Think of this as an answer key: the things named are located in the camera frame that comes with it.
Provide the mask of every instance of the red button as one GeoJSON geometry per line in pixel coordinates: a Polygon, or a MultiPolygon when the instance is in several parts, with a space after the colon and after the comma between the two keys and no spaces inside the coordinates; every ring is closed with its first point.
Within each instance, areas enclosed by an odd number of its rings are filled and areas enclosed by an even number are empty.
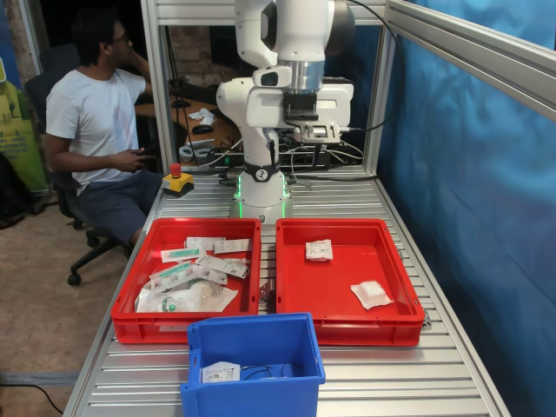
{"type": "Polygon", "coordinates": [[[182,165],[180,165],[179,163],[172,163],[170,165],[170,174],[174,178],[179,178],[180,176],[182,176],[182,165]]]}

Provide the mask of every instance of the blue plastic crate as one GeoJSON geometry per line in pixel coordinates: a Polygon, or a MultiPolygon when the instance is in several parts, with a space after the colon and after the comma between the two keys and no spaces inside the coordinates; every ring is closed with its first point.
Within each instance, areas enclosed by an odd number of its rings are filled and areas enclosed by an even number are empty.
{"type": "Polygon", "coordinates": [[[199,321],[188,340],[186,417],[316,415],[325,374],[311,314],[199,321]],[[221,361],[240,365],[240,380],[202,383],[202,369],[221,361]]]}

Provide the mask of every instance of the red plastic crate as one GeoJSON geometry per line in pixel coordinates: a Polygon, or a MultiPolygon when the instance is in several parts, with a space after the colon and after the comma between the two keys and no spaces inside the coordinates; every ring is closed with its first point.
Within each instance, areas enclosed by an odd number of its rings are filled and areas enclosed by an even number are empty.
{"type": "Polygon", "coordinates": [[[261,222],[255,219],[160,219],[153,222],[122,290],[112,308],[116,337],[121,343],[186,343],[187,326],[210,317],[253,315],[259,311],[259,275],[261,273],[261,222]],[[175,263],[162,263],[161,251],[183,248],[188,236],[252,239],[249,252],[218,255],[247,258],[250,272],[243,280],[228,276],[227,288],[237,296],[222,313],[135,313],[135,301],[141,288],[156,271],[175,263]]]}
{"type": "Polygon", "coordinates": [[[282,219],[276,223],[277,313],[309,312],[321,345],[415,346],[425,312],[384,221],[282,219]],[[334,259],[305,259],[330,239],[334,259]],[[377,281],[393,300],[366,310],[351,286],[377,281]]]}

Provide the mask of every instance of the aluminum profile table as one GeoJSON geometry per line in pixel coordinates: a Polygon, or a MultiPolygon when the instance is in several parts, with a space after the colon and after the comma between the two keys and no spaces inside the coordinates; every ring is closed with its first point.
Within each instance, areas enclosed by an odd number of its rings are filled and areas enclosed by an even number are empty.
{"type": "MultiPolygon", "coordinates": [[[[342,168],[335,176],[363,176],[342,168]]],[[[371,217],[386,221],[432,326],[417,347],[322,347],[327,383],[318,417],[508,416],[496,388],[380,181],[313,181],[292,187],[295,217],[371,217]]],[[[234,189],[197,177],[181,199],[159,194],[152,221],[228,216],[234,189]]],[[[122,286],[136,251],[123,273],[122,286]]],[[[262,228],[261,298],[274,287],[275,228],[262,228]]],[[[262,302],[260,313],[272,313],[262,302]]],[[[183,416],[179,386],[188,379],[187,345],[123,345],[109,312],[83,366],[65,417],[183,416]]]]}

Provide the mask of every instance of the black backpack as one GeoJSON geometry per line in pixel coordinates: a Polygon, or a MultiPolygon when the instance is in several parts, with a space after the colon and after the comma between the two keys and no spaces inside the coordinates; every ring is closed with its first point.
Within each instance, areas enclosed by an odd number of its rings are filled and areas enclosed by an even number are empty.
{"type": "Polygon", "coordinates": [[[0,152],[0,230],[20,222],[25,213],[37,214],[33,195],[0,152]]]}

